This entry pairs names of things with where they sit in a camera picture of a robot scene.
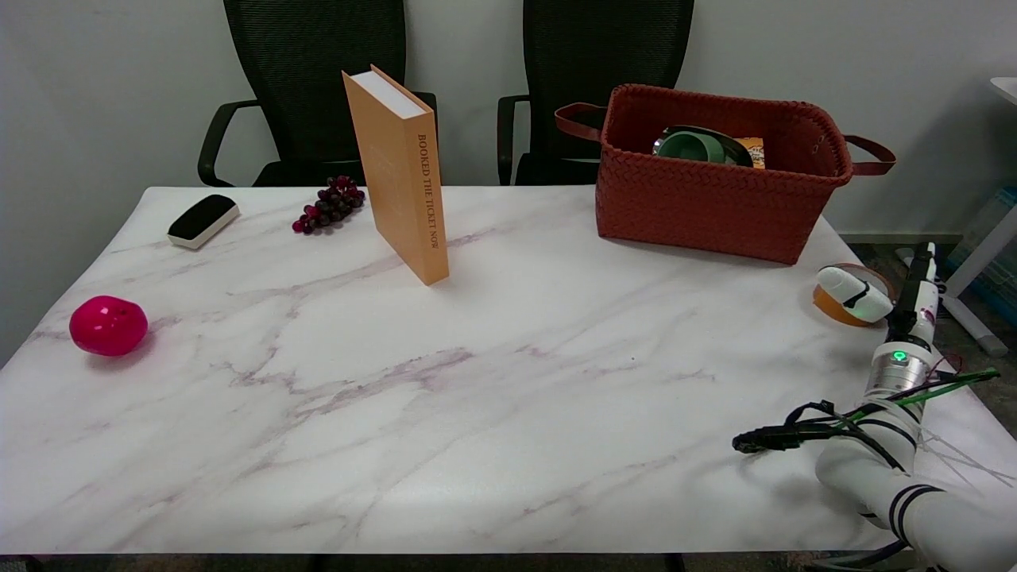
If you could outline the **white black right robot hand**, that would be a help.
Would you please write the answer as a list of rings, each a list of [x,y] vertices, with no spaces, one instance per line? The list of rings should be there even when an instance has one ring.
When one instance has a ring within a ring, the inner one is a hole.
[[[907,275],[896,289],[864,265],[826,265],[816,275],[814,306],[828,318],[858,328],[887,327],[887,340],[929,349],[934,340],[941,291],[936,281],[937,246],[912,249]]]

